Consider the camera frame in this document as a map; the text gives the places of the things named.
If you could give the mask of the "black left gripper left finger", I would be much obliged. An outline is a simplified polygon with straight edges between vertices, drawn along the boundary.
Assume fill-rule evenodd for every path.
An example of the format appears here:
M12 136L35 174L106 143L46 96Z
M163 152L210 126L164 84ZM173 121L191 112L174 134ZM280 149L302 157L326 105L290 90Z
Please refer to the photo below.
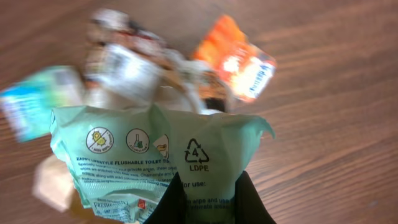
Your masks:
M144 224L185 224L186 202L183 184L177 172Z

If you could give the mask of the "green wet wipes pack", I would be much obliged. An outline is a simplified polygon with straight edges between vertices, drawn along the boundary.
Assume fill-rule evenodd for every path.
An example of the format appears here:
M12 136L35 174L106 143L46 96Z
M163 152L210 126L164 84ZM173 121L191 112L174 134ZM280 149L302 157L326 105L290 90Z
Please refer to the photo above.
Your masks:
M272 128L253 115L71 106L52 110L50 132L97 216L145 222L179 177L187 223L233 223L235 183Z

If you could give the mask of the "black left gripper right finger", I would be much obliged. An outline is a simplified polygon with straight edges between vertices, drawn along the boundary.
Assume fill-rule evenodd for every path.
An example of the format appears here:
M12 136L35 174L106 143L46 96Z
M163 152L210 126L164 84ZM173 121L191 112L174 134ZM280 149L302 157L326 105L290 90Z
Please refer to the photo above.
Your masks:
M235 224L276 224L246 171L235 183L234 216Z

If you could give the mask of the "small orange snack packet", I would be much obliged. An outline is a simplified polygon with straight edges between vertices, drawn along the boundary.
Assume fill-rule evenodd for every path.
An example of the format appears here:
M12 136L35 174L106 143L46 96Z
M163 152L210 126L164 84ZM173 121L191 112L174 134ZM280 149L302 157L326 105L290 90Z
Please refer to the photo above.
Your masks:
M215 70L239 100L256 100L274 75L276 60L249 42L235 20L223 14L192 53Z

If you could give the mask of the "small teal tissue pack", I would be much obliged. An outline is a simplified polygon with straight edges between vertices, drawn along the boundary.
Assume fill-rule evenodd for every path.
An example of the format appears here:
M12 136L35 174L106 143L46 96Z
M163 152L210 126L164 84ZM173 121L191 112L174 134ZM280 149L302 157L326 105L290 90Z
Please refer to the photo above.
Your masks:
M52 108L82 104L84 85L71 66L39 70L1 92L1 106L19 142L49 133Z

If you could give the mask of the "beige brown cookie pouch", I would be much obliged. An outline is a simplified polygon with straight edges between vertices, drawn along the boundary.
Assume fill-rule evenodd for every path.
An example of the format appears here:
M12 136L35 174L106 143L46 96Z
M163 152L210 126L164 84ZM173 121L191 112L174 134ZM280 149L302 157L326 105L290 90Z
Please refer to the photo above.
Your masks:
M226 112L231 107L231 90L206 62L187 60L123 12L97 11L88 37L91 49L85 78L93 86L82 104L75 106L143 111L155 105L199 114ZM37 198L65 211L75 192L66 163L54 153L39 165L33 188Z

